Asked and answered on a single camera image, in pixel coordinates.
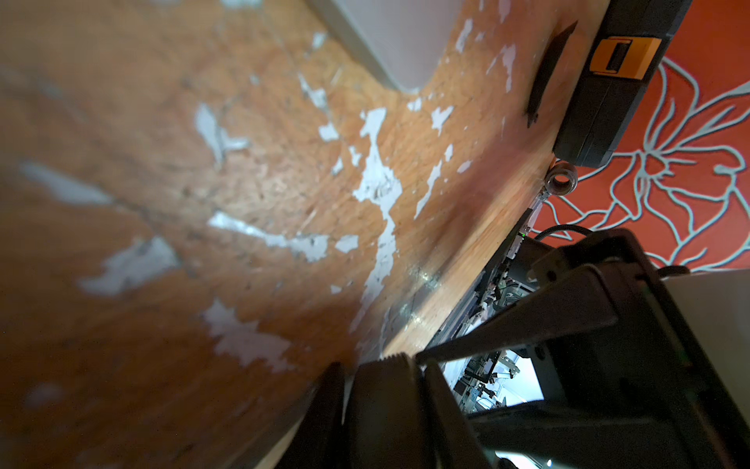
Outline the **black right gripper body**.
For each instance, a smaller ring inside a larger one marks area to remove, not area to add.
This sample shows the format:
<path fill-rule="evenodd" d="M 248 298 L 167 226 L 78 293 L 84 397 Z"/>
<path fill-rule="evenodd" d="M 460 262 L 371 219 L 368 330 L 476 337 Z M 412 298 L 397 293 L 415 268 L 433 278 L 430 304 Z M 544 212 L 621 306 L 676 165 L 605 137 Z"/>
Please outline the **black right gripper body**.
<path fill-rule="evenodd" d="M 480 444 L 557 468 L 745 468 L 749 427 L 635 236 L 533 264 L 540 287 L 418 363 L 525 352 L 543 397 L 477 412 Z"/>

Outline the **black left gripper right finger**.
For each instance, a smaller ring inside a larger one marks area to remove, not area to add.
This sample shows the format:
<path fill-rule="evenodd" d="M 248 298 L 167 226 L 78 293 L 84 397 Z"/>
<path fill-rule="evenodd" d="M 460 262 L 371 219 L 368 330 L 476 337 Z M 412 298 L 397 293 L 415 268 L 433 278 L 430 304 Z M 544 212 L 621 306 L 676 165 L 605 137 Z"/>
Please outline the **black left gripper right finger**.
<path fill-rule="evenodd" d="M 436 362 L 425 366 L 424 381 L 439 468 L 491 468 Z"/>

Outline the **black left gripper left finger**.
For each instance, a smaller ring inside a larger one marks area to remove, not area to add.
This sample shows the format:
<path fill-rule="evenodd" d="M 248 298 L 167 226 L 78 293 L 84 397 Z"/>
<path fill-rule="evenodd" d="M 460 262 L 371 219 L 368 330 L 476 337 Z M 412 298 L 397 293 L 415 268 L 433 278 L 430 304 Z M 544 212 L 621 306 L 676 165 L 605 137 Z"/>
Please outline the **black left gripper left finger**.
<path fill-rule="evenodd" d="M 343 365 L 332 363 L 320 377 L 316 394 L 276 469 L 340 466 L 344 397 Z"/>

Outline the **black mouse battery cover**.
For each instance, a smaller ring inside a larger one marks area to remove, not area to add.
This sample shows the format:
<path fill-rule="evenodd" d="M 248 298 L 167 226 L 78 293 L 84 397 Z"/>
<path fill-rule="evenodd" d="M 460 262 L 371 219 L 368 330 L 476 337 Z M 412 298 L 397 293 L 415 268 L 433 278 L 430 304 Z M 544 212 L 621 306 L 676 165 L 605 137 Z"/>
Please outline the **black mouse battery cover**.
<path fill-rule="evenodd" d="M 541 106 L 541 102 L 545 93 L 545 90 L 549 84 L 549 81 L 557 67 L 557 64 L 568 44 L 568 39 L 573 35 L 578 21 L 575 21 L 569 25 L 566 29 L 562 30 L 559 34 L 554 36 L 550 41 L 548 48 L 546 49 L 542 61 L 538 67 L 537 73 L 535 74 L 533 84 L 531 86 L 529 101 L 527 102 L 527 110 L 525 115 L 527 116 L 527 127 L 531 127 L 537 123 L 538 112 Z"/>

